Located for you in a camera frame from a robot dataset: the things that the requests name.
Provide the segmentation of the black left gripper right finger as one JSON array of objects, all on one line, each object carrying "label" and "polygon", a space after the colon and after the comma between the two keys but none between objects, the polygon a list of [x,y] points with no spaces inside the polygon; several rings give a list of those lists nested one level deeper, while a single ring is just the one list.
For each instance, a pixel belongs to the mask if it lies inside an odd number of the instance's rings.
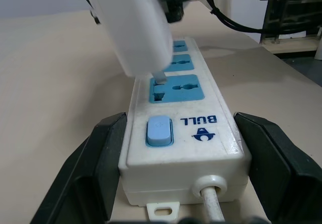
[{"label": "black left gripper right finger", "polygon": [[322,224],[322,168],[275,123],[237,112],[249,178],[272,224]]}]

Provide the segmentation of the white charger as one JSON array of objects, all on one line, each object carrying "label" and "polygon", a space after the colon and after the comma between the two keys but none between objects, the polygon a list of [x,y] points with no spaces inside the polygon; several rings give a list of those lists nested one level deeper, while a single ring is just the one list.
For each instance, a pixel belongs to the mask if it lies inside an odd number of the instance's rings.
[{"label": "white charger", "polygon": [[165,83],[173,38],[160,0],[86,1],[95,22],[107,31],[125,74],[152,74],[158,84]]}]

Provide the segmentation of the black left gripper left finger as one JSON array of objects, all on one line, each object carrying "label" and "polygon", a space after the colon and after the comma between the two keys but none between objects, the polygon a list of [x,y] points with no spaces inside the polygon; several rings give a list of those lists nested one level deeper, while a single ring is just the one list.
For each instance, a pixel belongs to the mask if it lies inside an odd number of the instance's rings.
[{"label": "black left gripper left finger", "polygon": [[125,113],[102,119],[67,158],[31,224],[107,224],[118,188]]}]

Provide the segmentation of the white power strip blue sockets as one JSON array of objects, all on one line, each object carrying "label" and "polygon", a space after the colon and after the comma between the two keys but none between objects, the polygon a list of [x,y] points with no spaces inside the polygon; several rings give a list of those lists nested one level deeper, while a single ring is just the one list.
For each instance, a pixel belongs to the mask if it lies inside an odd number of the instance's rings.
[{"label": "white power strip blue sockets", "polygon": [[166,76],[134,82],[119,160],[129,203],[177,213],[207,187],[220,202],[239,199],[251,154],[193,39],[174,41]]}]

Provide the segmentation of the beige wooden board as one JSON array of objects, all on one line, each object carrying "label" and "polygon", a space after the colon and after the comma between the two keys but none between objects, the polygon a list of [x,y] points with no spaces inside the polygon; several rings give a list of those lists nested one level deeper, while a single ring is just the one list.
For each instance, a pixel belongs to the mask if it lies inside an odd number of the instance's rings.
[{"label": "beige wooden board", "polygon": [[294,39],[265,39],[261,45],[272,54],[316,51],[319,44],[318,37]]}]

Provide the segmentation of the dark metal rack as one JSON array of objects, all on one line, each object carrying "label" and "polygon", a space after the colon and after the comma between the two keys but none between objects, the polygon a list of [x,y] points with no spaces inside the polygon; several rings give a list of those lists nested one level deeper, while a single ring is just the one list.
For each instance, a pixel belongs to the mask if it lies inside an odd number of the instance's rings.
[{"label": "dark metal rack", "polygon": [[322,31],[322,0],[269,0],[263,28],[290,34],[262,34],[261,43],[318,36]]}]

